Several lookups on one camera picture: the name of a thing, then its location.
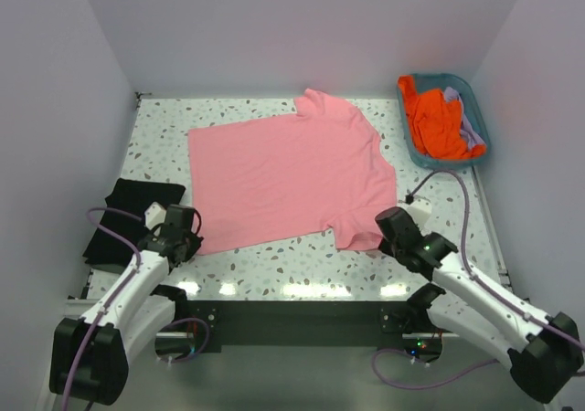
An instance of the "terrazzo tabletop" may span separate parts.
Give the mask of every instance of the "terrazzo tabletop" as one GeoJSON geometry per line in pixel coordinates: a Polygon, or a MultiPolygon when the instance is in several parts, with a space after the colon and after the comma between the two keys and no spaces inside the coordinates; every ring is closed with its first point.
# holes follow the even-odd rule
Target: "terrazzo tabletop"
{"type": "MultiPolygon", "coordinates": [[[[354,99],[381,135],[382,155],[396,170],[403,199],[429,171],[409,158],[396,100],[354,99]]],[[[187,132],[295,111],[291,99],[147,99],[142,101],[122,168],[131,180],[182,184],[190,206],[187,132]]],[[[495,251],[484,222],[471,169],[460,171],[471,198],[468,257],[498,279],[495,251]]],[[[463,194],[448,175],[435,175],[419,192],[432,205],[423,232],[461,242],[463,194]]],[[[338,251],[332,230],[254,247],[197,256],[176,268],[164,284],[186,290],[190,300],[405,300],[427,281],[379,252],[338,251]]],[[[99,299],[118,276],[94,270],[88,299],[99,299]]]]}

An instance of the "blue laundry basket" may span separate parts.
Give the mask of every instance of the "blue laundry basket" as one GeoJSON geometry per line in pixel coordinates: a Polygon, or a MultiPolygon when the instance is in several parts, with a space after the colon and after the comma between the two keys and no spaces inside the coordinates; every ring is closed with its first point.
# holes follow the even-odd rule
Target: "blue laundry basket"
{"type": "Polygon", "coordinates": [[[484,118],[482,113],[479,111],[477,100],[473,95],[472,88],[467,82],[458,76],[449,73],[437,73],[437,74],[425,74],[425,73],[413,73],[414,83],[416,84],[417,92],[424,93],[425,91],[432,89],[445,90],[447,87],[452,87],[459,91],[461,99],[463,101],[463,107],[465,109],[465,115],[469,122],[472,124],[473,130],[477,132],[482,139],[484,139],[486,151],[485,154],[480,157],[470,158],[467,160],[440,160],[437,158],[423,155],[417,148],[414,147],[412,142],[412,136],[410,135],[409,123],[406,118],[406,112],[404,110],[404,100],[402,99],[402,92],[399,86],[396,86],[396,92],[399,98],[400,106],[400,117],[402,118],[402,126],[404,127],[404,137],[406,138],[406,144],[409,148],[409,155],[412,161],[420,166],[428,169],[462,169],[464,167],[473,166],[483,162],[490,153],[492,144],[490,138],[487,135],[487,129],[485,128],[484,118]]]}

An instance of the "folded black fabric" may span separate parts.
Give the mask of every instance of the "folded black fabric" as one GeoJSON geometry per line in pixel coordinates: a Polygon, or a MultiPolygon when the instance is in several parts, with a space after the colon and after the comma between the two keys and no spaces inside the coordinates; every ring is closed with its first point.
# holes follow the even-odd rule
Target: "folded black fabric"
{"type": "MultiPolygon", "coordinates": [[[[163,207],[179,204],[185,190],[185,187],[180,184],[151,183],[120,178],[112,193],[106,197],[106,204],[110,208],[118,208],[140,216],[143,221],[105,213],[101,218],[101,224],[136,244],[148,232],[144,226],[144,211],[153,202],[163,207]]],[[[132,251],[119,240],[96,230],[83,257],[86,258],[85,263],[92,266],[105,264],[125,267],[132,258],[132,251]]]]}

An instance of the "pink t-shirt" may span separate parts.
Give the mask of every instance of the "pink t-shirt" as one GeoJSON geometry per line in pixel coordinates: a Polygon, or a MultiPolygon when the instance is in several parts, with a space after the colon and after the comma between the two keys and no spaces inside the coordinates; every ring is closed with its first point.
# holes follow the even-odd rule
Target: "pink t-shirt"
{"type": "Polygon", "coordinates": [[[396,204],[380,137],[346,100],[307,90],[296,114],[189,131],[200,254],[331,227],[339,249],[378,247],[374,217],[396,204]]]}

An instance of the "white wall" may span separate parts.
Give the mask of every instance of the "white wall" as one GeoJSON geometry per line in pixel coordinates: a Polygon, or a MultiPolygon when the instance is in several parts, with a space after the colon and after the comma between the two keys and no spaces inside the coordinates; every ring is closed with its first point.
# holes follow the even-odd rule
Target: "white wall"
{"type": "Polygon", "coordinates": [[[0,408],[34,408],[133,92],[87,0],[0,0],[0,408]]]}
{"type": "MultiPolygon", "coordinates": [[[[516,290],[585,339],[585,0],[518,0],[473,79],[494,150],[482,177],[516,290]]],[[[585,381],[562,398],[585,406],[585,381]]]]}
{"type": "Polygon", "coordinates": [[[397,77],[470,78],[515,0],[90,0],[135,88],[394,93],[397,77]]]}

